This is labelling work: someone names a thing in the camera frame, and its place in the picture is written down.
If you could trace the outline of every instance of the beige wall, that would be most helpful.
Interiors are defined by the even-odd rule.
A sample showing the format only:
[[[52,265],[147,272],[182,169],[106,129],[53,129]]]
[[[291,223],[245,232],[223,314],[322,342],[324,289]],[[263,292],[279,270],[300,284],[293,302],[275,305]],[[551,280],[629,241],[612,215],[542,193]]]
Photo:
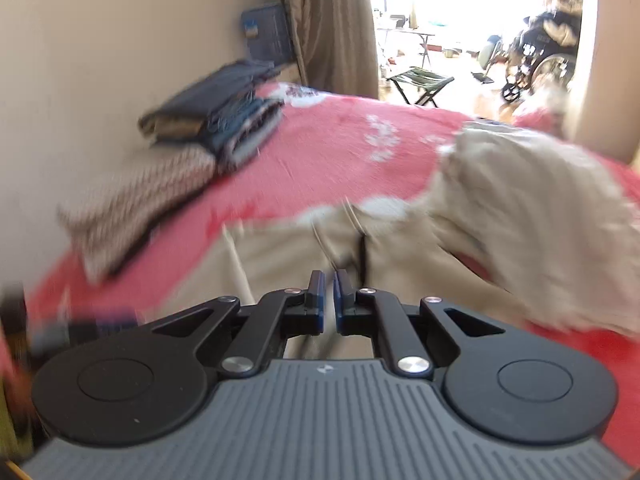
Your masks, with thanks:
[[[585,0],[567,130],[630,162],[640,141],[640,0]]]
[[[244,56],[240,12],[272,0],[0,0],[0,283],[67,246],[56,203],[142,145],[146,108]]]

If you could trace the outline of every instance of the gray ribbed surface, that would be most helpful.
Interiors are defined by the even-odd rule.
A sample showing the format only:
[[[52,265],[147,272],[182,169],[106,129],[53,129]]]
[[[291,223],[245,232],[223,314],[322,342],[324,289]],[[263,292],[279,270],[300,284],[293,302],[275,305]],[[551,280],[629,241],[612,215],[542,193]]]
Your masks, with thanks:
[[[622,480],[630,474],[594,440],[530,451],[485,438],[453,419],[428,383],[396,378],[379,361],[274,361],[261,376],[223,383],[193,422],[169,436],[121,450],[55,439],[24,470],[33,480]]]

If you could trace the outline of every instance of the metal pin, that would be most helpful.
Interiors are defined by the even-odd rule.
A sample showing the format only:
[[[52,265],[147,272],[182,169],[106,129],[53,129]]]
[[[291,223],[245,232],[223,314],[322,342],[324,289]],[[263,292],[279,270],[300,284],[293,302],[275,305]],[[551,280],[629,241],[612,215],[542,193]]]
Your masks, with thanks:
[[[431,363],[422,357],[409,356],[403,357],[398,361],[398,368],[409,374],[421,374],[429,369]]]
[[[227,357],[224,361],[222,361],[222,367],[227,372],[241,374],[251,370],[251,368],[254,367],[254,362],[247,357],[237,355],[233,357]]]

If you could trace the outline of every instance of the red blanket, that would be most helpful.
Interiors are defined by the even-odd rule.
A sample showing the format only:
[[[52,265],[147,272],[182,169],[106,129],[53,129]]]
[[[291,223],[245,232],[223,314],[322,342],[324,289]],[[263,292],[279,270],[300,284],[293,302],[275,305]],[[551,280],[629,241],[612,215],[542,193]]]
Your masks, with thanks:
[[[216,240],[224,222],[289,218],[347,198],[408,200],[423,191],[447,144],[468,117],[446,110],[398,106],[322,94],[286,84],[261,93],[286,99],[273,139],[244,170],[213,184],[152,241],[116,279],[87,283],[78,256],[66,254],[28,298],[31,320],[113,316],[120,309],[158,306]],[[640,204],[640,178],[606,162]],[[620,403],[605,442],[640,465],[640,345],[615,333],[536,332],[603,362],[620,386]]]

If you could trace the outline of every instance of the brown curtain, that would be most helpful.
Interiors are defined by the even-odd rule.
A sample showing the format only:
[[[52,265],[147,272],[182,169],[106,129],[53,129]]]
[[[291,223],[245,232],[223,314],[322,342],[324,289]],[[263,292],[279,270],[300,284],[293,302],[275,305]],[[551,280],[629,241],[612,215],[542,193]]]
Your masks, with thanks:
[[[289,13],[302,83],[378,98],[370,0],[281,0]]]

